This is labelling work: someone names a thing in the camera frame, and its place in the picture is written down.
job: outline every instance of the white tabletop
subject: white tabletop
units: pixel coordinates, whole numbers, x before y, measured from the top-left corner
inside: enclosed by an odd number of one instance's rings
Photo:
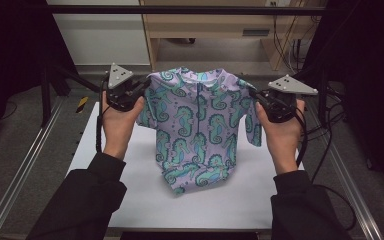
[[[98,104],[69,170],[85,169],[95,155]],[[275,170],[263,131],[262,147],[246,140],[239,124],[237,166],[229,178],[204,190],[175,195],[155,162],[155,130],[135,125],[121,181],[127,193],[110,227],[137,231],[258,231],[271,228]]]

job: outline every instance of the black sleeve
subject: black sleeve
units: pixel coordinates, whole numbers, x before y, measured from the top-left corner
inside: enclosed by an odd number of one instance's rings
[[[351,239],[334,212],[326,191],[311,184],[307,172],[274,177],[272,239]]]
[[[72,170],[27,239],[103,239],[111,214],[127,190],[119,181],[125,165],[97,153],[88,169]]]

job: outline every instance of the person's right hand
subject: person's right hand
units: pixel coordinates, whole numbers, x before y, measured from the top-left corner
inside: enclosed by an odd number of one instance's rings
[[[297,100],[297,108],[304,112],[305,102]],[[260,103],[256,103],[257,116],[266,132],[267,147],[273,158],[276,173],[282,174],[298,170],[295,153],[301,136],[301,125],[296,118],[284,123],[272,123]]]
[[[135,120],[145,105],[145,99],[139,97],[132,110],[120,112],[108,106],[106,94],[105,91],[102,94],[102,111],[108,108],[102,118],[106,139],[103,153],[123,160]]]

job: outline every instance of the black curtain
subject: black curtain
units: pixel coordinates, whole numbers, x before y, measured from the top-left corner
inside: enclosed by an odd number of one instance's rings
[[[322,19],[298,79],[317,87],[323,70],[327,81],[344,84],[350,123],[367,158],[384,172],[384,1],[329,3],[350,14]]]
[[[59,95],[69,88],[52,66],[77,73],[52,14],[29,12],[25,4],[47,3],[0,0],[0,119],[10,96],[40,85],[43,67],[48,66],[48,79]]]

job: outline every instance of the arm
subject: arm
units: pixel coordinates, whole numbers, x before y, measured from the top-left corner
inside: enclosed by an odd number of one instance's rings
[[[298,170],[295,151],[301,133],[299,122],[294,118],[271,123],[264,108],[259,103],[256,107],[277,174],[278,194],[271,198],[272,239],[351,239],[336,218],[325,190],[312,185],[307,173]],[[297,107],[304,112],[303,101],[298,100]]]
[[[106,96],[103,96],[103,109]],[[141,97],[129,112],[109,108],[103,115],[106,145],[87,169],[72,170],[49,201],[27,239],[103,239],[111,215],[126,193],[119,182]]]

